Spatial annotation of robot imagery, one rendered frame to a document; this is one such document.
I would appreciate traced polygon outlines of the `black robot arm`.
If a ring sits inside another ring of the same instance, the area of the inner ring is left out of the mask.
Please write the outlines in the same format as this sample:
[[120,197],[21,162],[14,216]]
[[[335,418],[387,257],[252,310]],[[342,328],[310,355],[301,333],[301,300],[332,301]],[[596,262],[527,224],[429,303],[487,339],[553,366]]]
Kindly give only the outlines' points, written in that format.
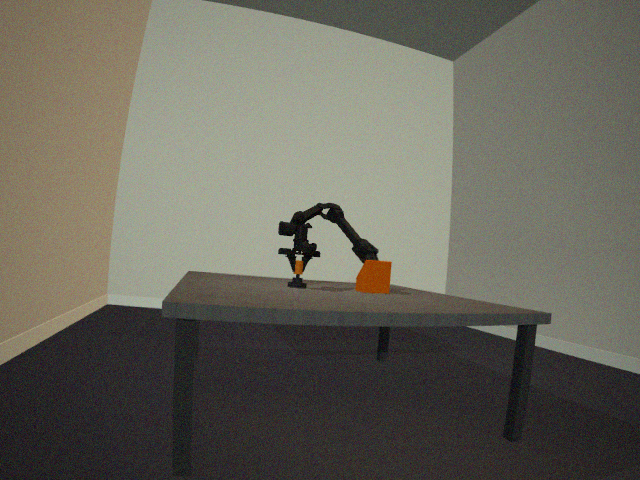
[[[327,214],[323,214],[322,210],[327,208],[330,208],[329,211]],[[295,234],[295,237],[307,238],[308,228],[312,228],[312,226],[310,223],[305,224],[305,222],[317,215],[321,215],[324,219],[330,220],[332,223],[336,223],[340,227],[352,242],[352,251],[358,256],[363,264],[366,260],[379,261],[377,256],[379,250],[357,234],[357,232],[344,218],[344,212],[341,207],[334,203],[318,203],[304,212],[295,212],[290,223],[283,221],[279,222],[278,233],[283,236],[293,236]],[[302,239],[299,239],[296,249],[300,249],[303,253],[312,254],[312,251],[316,251],[317,244],[309,244],[309,240],[304,242]]]

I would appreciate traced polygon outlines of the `dark grey round pedestal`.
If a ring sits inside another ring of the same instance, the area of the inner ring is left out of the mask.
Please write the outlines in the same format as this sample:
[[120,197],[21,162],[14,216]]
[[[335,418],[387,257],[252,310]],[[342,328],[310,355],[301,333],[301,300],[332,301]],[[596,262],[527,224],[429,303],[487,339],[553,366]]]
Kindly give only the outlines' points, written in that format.
[[292,282],[288,282],[290,288],[306,288],[306,283],[302,283],[303,278],[299,278],[300,274],[296,274],[296,278],[293,278]]

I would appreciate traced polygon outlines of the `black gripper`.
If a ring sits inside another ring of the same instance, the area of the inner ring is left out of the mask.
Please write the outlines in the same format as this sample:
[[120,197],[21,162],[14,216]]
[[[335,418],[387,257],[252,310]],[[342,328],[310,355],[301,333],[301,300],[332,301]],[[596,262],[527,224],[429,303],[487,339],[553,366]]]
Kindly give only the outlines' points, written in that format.
[[[284,255],[287,255],[286,257],[288,258],[288,260],[289,260],[289,262],[290,262],[290,265],[291,265],[291,268],[292,268],[292,271],[293,271],[293,272],[295,272],[295,260],[296,260],[296,257],[297,257],[297,256],[295,256],[295,254],[297,254],[297,255],[304,255],[304,257],[302,257],[302,261],[303,261],[303,272],[304,272],[304,270],[305,270],[305,267],[306,267],[306,265],[307,265],[308,261],[309,261],[310,259],[313,259],[313,258],[311,258],[311,257],[320,257],[320,252],[319,252],[319,251],[312,251],[312,254],[310,254],[310,253],[301,253],[301,250],[300,250],[300,249],[299,249],[299,250],[298,250],[298,249],[296,249],[296,246],[297,246],[297,243],[298,243],[299,239],[302,239],[302,241],[304,241],[304,242],[307,240],[307,238],[305,238],[305,237],[294,237],[294,239],[293,239],[293,241],[294,241],[294,248],[292,248],[292,250],[291,250],[291,249],[288,249],[288,248],[280,248],[280,249],[278,250],[278,254],[284,254]],[[296,252],[296,251],[298,251],[298,252]]]

